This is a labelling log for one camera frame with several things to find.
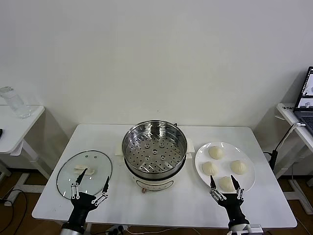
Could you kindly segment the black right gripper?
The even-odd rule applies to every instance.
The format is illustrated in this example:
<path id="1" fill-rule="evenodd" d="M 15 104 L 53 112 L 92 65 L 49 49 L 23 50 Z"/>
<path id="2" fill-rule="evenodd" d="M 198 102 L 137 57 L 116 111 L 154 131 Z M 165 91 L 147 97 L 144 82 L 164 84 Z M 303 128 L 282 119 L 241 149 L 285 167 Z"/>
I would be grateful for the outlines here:
<path id="1" fill-rule="evenodd" d="M 244 202 L 243 193 L 244 189 L 240 187 L 239 182 L 231 175 L 233 186 L 236 190 L 237 197 L 225 197 L 217 190 L 213 176 L 210 175 L 210 194 L 215 201 L 218 201 L 218 205 L 224 207 L 229 219 L 228 226 L 233 227 L 240 224 L 249 224 L 246 216 L 241 210 L 241 205 Z"/>

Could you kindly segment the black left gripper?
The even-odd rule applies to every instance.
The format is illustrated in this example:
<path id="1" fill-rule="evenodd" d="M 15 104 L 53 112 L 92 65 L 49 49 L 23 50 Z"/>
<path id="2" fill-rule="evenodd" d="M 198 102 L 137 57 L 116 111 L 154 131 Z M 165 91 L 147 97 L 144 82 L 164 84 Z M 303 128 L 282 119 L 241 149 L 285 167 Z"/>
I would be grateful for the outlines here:
<path id="1" fill-rule="evenodd" d="M 84 192 L 79 192 L 80 183 L 87 171 L 85 168 L 82 173 L 77 177 L 75 183 L 71 184 L 71 203 L 73 205 L 73 210 L 66 223 L 66 228 L 73 231 L 83 231 L 84 224 L 88 213 L 95 210 L 98 205 L 100 205 L 108 197 L 109 180 L 107 180 L 102 189 L 101 195 L 96 198 L 94 195 L 90 195 Z"/>

